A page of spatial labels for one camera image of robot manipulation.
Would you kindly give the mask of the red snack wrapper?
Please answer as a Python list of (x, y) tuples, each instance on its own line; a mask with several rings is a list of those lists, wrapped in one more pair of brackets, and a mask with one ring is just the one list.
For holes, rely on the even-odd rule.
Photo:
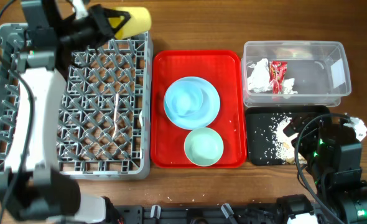
[(274, 94), (282, 90), (282, 81), (285, 79), (286, 71), (287, 62), (271, 61), (269, 63), (270, 84)]

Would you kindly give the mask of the yellow plastic cup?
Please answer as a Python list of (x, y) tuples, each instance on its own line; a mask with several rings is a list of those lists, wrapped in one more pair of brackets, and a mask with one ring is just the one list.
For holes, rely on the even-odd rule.
[(109, 18), (112, 28), (120, 29), (115, 33), (115, 39), (127, 39), (135, 35), (147, 32), (151, 28), (151, 15), (145, 7), (114, 7), (116, 11), (128, 12), (130, 18), (123, 24), (124, 16)]

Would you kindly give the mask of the rice and peanut shell waste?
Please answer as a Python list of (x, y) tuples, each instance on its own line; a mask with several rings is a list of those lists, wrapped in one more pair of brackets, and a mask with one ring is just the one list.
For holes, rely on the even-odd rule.
[(292, 120), (292, 113), (257, 114), (259, 121), (250, 140), (250, 161), (257, 166), (295, 164), (294, 146), (291, 141), (298, 134), (287, 137), (283, 129)]

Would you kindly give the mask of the white plastic spoon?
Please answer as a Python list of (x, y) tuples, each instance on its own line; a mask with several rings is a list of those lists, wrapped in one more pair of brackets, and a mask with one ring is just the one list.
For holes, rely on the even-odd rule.
[(142, 116), (142, 110), (139, 113), (139, 124), (141, 127), (143, 127), (143, 116)]

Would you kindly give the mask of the mint green bowl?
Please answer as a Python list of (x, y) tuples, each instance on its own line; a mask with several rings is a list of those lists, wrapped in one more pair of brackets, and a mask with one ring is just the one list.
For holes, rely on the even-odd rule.
[(187, 159), (196, 166), (216, 164), (224, 153), (221, 136), (211, 128), (198, 128), (188, 133), (183, 144)]

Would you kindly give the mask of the white plastic fork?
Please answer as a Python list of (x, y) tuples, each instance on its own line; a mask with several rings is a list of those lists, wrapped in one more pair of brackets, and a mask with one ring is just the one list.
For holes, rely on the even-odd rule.
[(112, 135), (112, 140), (114, 140), (118, 135), (118, 105), (119, 105), (119, 93), (115, 95), (114, 99), (114, 117), (113, 117), (113, 124), (114, 124), (114, 132)]

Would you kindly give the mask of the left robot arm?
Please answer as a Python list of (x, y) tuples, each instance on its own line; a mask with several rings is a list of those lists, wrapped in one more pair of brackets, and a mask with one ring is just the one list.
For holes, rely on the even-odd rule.
[(55, 142), (72, 53), (133, 36), (134, 11), (86, 1), (71, 6), (73, 14), (64, 18), (55, 1), (22, 1), (24, 39), (31, 44), (15, 60), (0, 58), (20, 91), (14, 137), (0, 174), (0, 211), (19, 222), (122, 223), (109, 198), (81, 193), (75, 180), (60, 173)]

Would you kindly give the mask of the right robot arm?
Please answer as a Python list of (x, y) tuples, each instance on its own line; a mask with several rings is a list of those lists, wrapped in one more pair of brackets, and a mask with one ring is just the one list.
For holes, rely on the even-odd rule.
[(336, 113), (298, 115), (284, 128), (294, 137), (298, 181), (336, 223), (367, 223), (366, 133), (361, 119)]

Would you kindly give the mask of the white tissue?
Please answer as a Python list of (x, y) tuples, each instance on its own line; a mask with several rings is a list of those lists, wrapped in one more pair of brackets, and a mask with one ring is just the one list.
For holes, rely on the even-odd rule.
[(252, 68), (251, 75), (247, 78), (249, 91), (262, 93), (272, 90), (268, 59), (263, 58), (256, 63), (248, 65), (248, 68)]
[(283, 94), (298, 94), (298, 91), (293, 90), (295, 78), (289, 78), (282, 81), (282, 93)]

